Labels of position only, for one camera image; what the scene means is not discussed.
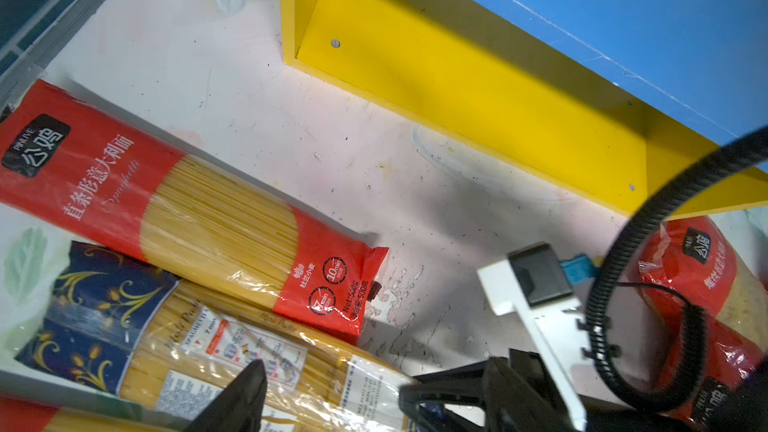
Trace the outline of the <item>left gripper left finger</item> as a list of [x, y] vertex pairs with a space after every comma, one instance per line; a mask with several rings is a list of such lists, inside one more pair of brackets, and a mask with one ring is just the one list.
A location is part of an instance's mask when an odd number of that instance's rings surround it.
[[268, 391], [262, 360], [247, 365], [184, 432], [259, 432]]

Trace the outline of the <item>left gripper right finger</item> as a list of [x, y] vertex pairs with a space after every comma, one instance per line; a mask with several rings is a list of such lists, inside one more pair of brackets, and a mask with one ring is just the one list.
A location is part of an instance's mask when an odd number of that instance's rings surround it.
[[482, 376], [487, 431], [569, 431], [567, 408], [539, 356], [489, 359]]

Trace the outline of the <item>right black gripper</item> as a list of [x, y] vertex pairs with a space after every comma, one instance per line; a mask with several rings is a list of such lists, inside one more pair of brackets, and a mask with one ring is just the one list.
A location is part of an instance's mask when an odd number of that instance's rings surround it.
[[[512, 349], [510, 356], [539, 356]], [[463, 367], [443, 370], [416, 378], [411, 385], [399, 389], [398, 405], [419, 431], [509, 431], [510, 425], [491, 407], [490, 376], [493, 371], [507, 370], [507, 358], [492, 357]], [[479, 426], [448, 405], [469, 406], [485, 414]], [[588, 431], [692, 431], [666, 415], [636, 410], [591, 409], [587, 412]]]

